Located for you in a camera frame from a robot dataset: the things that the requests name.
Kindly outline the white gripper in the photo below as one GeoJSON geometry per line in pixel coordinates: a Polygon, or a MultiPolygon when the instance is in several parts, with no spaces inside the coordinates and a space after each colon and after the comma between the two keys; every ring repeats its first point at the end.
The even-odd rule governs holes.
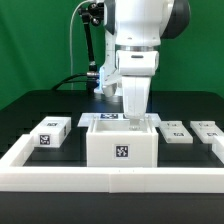
{"type": "MultiPolygon", "coordinates": [[[[117,51],[116,66],[121,76],[123,109],[127,118],[143,118],[150,83],[158,67],[158,52],[117,51]]],[[[129,129],[138,131],[140,120],[131,119],[129,129]]]]}

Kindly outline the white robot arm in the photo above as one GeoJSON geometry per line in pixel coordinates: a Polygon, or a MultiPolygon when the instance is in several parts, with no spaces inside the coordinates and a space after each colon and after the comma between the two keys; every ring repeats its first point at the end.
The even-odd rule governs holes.
{"type": "Polygon", "coordinates": [[[124,116],[137,130],[145,117],[150,83],[159,65],[157,47],[188,26],[188,0],[97,0],[104,6],[105,62],[99,89],[122,93],[124,116]]]}

